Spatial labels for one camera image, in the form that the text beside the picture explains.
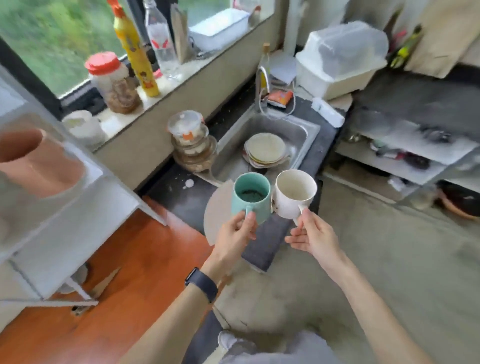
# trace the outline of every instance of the bottle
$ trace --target bottle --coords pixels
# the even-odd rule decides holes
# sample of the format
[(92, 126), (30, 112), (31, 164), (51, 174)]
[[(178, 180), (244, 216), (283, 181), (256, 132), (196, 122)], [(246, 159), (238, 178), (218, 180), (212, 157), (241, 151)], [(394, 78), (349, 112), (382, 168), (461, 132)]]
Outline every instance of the bottle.
[[(268, 74), (270, 74), (270, 43), (264, 43), (262, 47), (262, 57), (260, 58), (260, 63), (258, 67), (264, 67)], [(260, 74), (260, 89), (263, 90), (262, 96), (267, 94), (267, 81), (263, 73)]]
[(180, 63), (175, 53), (168, 22), (156, 7), (155, 0), (144, 0), (145, 28), (160, 71), (167, 78), (176, 78)]
[(125, 14), (118, 0), (107, 0), (107, 2), (112, 7), (115, 15), (113, 28), (123, 49), (127, 52), (127, 57), (135, 72), (135, 76), (137, 76), (148, 97), (158, 96), (160, 91), (153, 76), (152, 65), (142, 48), (135, 25)]

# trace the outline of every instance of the hand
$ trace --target hand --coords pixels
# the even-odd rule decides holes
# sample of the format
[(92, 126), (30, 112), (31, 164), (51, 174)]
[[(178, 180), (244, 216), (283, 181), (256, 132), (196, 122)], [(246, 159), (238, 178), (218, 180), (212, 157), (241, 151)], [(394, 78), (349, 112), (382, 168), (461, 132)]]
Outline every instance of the hand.
[(312, 254), (328, 276), (339, 284), (348, 258), (340, 249), (333, 228), (307, 208), (298, 218), (298, 224), (285, 241), (294, 249)]
[(212, 254), (205, 261), (201, 271), (215, 283), (219, 283), (224, 275), (233, 268), (248, 244), (255, 240), (258, 224), (254, 212), (241, 211), (222, 225), (216, 237)]

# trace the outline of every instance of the stack of plates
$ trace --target stack of plates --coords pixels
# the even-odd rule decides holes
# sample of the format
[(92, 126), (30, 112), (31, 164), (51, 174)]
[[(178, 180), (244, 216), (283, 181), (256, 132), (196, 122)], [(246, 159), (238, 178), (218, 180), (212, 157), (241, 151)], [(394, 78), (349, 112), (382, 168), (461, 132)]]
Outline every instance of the stack of plates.
[(285, 142), (272, 133), (259, 133), (245, 142), (244, 158), (255, 168), (278, 166), (288, 158)]

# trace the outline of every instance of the red floor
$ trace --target red floor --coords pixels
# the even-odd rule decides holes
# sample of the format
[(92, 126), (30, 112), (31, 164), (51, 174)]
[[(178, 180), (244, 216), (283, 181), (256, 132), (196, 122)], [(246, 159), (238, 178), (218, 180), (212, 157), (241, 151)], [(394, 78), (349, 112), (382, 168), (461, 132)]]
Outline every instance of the red floor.
[(136, 211), (89, 260), (87, 291), (121, 267), (100, 304), (81, 317), (68, 307), (23, 310), (0, 333), (1, 363), (114, 364), (157, 320), (212, 247), (164, 208), (149, 204), (168, 227)]

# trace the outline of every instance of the curved metal faucet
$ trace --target curved metal faucet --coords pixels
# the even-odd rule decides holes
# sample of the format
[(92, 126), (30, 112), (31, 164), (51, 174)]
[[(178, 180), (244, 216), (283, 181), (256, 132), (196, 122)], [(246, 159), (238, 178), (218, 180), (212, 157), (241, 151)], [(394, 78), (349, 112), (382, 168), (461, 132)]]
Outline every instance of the curved metal faucet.
[(257, 69), (257, 73), (255, 74), (255, 111), (260, 112), (260, 99), (261, 99), (261, 77), (260, 74), (264, 75), (265, 81), (267, 84), (267, 92), (270, 93), (270, 76), (268, 75), (267, 70), (265, 69), (264, 66), (260, 66)]

